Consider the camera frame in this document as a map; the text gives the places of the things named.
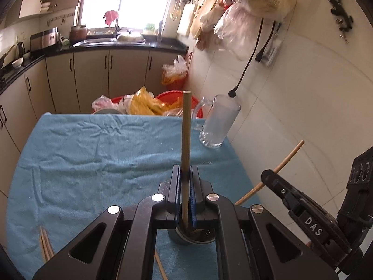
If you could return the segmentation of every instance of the table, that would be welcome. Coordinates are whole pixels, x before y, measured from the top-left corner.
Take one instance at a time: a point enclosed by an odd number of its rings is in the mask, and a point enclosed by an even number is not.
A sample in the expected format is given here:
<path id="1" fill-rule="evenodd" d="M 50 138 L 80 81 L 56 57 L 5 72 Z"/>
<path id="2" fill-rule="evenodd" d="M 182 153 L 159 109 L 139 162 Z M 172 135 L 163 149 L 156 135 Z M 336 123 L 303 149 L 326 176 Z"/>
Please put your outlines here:
<path id="1" fill-rule="evenodd" d="M 214 191 L 237 201 L 252 184 L 225 140 L 218 149 L 191 135 L 191 163 Z M 6 215 L 8 251 L 26 279 L 42 266 L 39 226 L 57 253 L 111 205 L 136 205 L 180 164 L 181 118 L 45 114 L 18 162 Z M 259 203 L 257 196 L 246 203 Z M 169 279 L 218 278 L 215 243 L 179 246 L 159 230 Z M 153 279 L 161 279 L 156 263 Z"/>

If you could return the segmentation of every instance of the black cable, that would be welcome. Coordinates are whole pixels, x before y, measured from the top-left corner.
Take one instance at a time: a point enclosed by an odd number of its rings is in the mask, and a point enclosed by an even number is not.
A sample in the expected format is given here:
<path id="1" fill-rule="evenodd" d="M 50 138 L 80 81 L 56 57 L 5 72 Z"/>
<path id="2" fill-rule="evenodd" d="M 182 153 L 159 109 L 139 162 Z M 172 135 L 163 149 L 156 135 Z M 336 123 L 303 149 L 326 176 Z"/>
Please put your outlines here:
<path id="1" fill-rule="evenodd" d="M 236 96 L 236 91 L 237 91 L 239 85 L 241 84 L 241 81 L 242 81 L 242 79 L 243 79 L 243 77 L 245 75 L 245 72 L 246 72 L 247 68 L 249 67 L 249 64 L 250 64 L 250 62 L 252 60 L 252 57 L 254 57 L 255 51 L 256 51 L 256 49 L 258 47 L 258 43 L 259 43 L 259 39 L 260 39 L 260 34 L 262 33 L 263 21 L 264 21 L 264 18 L 262 18 L 262 22 L 260 22 L 260 28 L 259 28 L 259 32 L 258 32 L 258 38 L 257 38 L 257 42 L 255 44 L 254 51 L 252 52 L 252 55 L 251 55 L 249 61 L 246 64 L 246 67 L 245 67 L 245 69 L 244 69 L 244 71 L 243 71 L 243 73 L 241 75 L 241 78 L 239 79 L 237 85 L 232 90 L 230 90 L 228 92 L 228 96 L 230 96 L 231 98 L 234 98 Z"/>
<path id="2" fill-rule="evenodd" d="M 262 59 L 263 59 L 263 54 L 264 54 L 264 50 L 266 49 L 269 41 L 271 40 L 272 38 L 272 35 L 273 35 L 273 32 L 275 30 L 275 26 L 276 26 L 276 21 L 273 22 L 273 25 L 272 25 L 272 30 L 271 30 L 271 33 L 269 34 L 269 37 L 267 39 L 267 42 L 264 44 L 263 48 L 257 53 L 257 55 L 255 56 L 255 61 L 257 62 L 260 62 Z"/>

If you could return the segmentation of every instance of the cutting board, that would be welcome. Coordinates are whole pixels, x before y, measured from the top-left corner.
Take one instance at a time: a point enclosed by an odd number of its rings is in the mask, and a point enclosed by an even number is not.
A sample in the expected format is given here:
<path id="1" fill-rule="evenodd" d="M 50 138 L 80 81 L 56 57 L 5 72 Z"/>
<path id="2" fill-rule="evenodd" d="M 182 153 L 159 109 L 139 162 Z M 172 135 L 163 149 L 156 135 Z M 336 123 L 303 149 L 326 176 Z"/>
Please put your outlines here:
<path id="1" fill-rule="evenodd" d="M 217 0 L 205 0 L 203 2 L 203 5 L 200 9 L 200 12 L 198 13 L 198 15 L 194 18 L 194 21 L 192 23 L 192 26 L 190 27 L 190 32 L 193 36 L 193 39 L 197 39 L 198 36 L 200 35 L 201 31 L 202 31 L 202 28 L 201 28 L 201 17 L 208 13 L 213 7 L 214 7 L 214 4 Z"/>
<path id="2" fill-rule="evenodd" d="M 180 24 L 178 28 L 178 34 L 188 37 L 189 29 L 192 25 L 194 19 L 194 13 L 197 8 L 196 4 L 186 4 L 184 6 L 183 14 L 180 19 Z"/>

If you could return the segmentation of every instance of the white wall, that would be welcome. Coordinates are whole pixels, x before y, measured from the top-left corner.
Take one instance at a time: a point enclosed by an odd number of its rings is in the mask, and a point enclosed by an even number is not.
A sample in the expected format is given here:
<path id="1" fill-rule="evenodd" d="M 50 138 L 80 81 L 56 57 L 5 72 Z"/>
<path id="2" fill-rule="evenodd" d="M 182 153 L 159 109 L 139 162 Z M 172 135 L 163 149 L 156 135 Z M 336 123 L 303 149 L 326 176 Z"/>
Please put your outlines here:
<path id="1" fill-rule="evenodd" d="M 16 44 L 17 35 L 24 33 L 25 39 L 22 42 L 25 44 L 25 49 L 30 49 L 30 36 L 39 32 L 39 18 L 23 21 L 7 28 L 4 28 L 5 20 L 0 25 L 0 56 L 5 54 L 13 44 Z M 4 66 L 12 62 L 16 57 L 16 49 L 10 52 L 5 58 Z"/>
<path id="2" fill-rule="evenodd" d="M 373 146 L 373 29 L 355 0 L 342 0 L 354 18 L 346 44 L 328 0 L 294 2 L 273 66 L 253 61 L 243 78 L 238 89 L 242 110 L 228 138 L 254 185 L 263 170 L 274 169 L 304 139 L 305 145 L 280 175 L 336 216 L 353 159 Z M 272 27 L 266 23 L 259 49 Z M 254 34 L 259 24 L 258 18 Z M 179 39 L 194 49 L 191 38 Z M 227 94 L 245 65 L 224 50 L 195 49 L 186 88 L 199 98 Z M 262 189 L 259 197 L 308 241 L 269 189 Z"/>
<path id="3" fill-rule="evenodd" d="M 46 31 L 57 27 L 62 36 L 70 38 L 71 27 L 74 25 L 74 15 L 68 17 L 68 15 L 71 14 L 75 14 L 75 7 L 40 17 L 39 31 Z"/>

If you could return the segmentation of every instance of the wooden stick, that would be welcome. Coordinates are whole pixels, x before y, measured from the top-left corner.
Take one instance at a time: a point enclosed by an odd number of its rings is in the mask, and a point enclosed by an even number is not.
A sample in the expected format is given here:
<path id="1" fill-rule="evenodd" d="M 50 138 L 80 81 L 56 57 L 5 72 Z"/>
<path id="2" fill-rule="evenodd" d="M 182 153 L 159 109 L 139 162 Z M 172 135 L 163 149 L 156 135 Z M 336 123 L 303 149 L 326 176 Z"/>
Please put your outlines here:
<path id="1" fill-rule="evenodd" d="M 181 214 L 185 228 L 188 228 L 191 113 L 192 92 L 183 91 L 183 124 L 181 137 Z"/>
<path id="2" fill-rule="evenodd" d="M 45 242 L 45 239 L 44 239 L 42 227 L 40 227 L 40 237 L 41 237 L 42 247 L 43 247 L 43 250 L 44 250 L 44 253 L 45 253 L 45 257 L 46 257 L 47 261 L 49 261 L 50 260 L 50 255 L 49 255 L 48 249 L 46 247 L 47 243 Z"/>
<path id="3" fill-rule="evenodd" d="M 279 166 L 275 168 L 273 171 L 274 173 L 278 173 L 283 167 L 291 160 L 292 157 L 300 150 L 300 148 L 303 146 L 304 140 L 300 141 L 299 144 L 292 150 L 292 152 L 285 158 L 284 161 L 280 163 Z M 244 195 L 241 199 L 239 199 L 235 205 L 241 205 L 244 203 L 246 200 L 248 200 L 250 197 L 255 195 L 258 191 L 260 191 L 264 187 L 264 183 L 260 182 L 258 185 L 256 185 L 250 192 L 248 192 L 246 195 Z"/>
<path id="4" fill-rule="evenodd" d="M 161 263 L 161 259 L 159 258 L 159 255 L 157 253 L 157 250 L 154 250 L 154 258 L 157 261 L 159 271 L 161 272 L 161 275 L 162 275 L 162 279 L 163 280 L 168 280 L 165 269 L 163 268 L 163 265 Z"/>
<path id="5" fill-rule="evenodd" d="M 49 240 L 49 237 L 48 237 L 47 231 L 46 231 L 44 228 L 43 228 L 42 230 L 43 230 L 43 234 L 44 234 L 44 240 L 45 240 L 45 242 L 47 243 L 46 247 L 47 247 L 47 249 L 48 249 L 48 252 L 49 252 L 50 257 L 52 258 L 52 257 L 55 255 L 55 253 L 54 253 L 54 251 L 53 251 L 53 249 L 52 249 L 52 246 L 51 246 L 51 244 L 50 244 L 50 240 Z"/>
<path id="6" fill-rule="evenodd" d="M 43 246 L 43 241 L 41 240 L 41 236 L 39 237 L 39 242 L 40 242 L 41 256 L 42 256 L 43 262 L 45 264 L 45 263 L 47 263 L 47 259 L 45 257 L 44 246 Z"/>

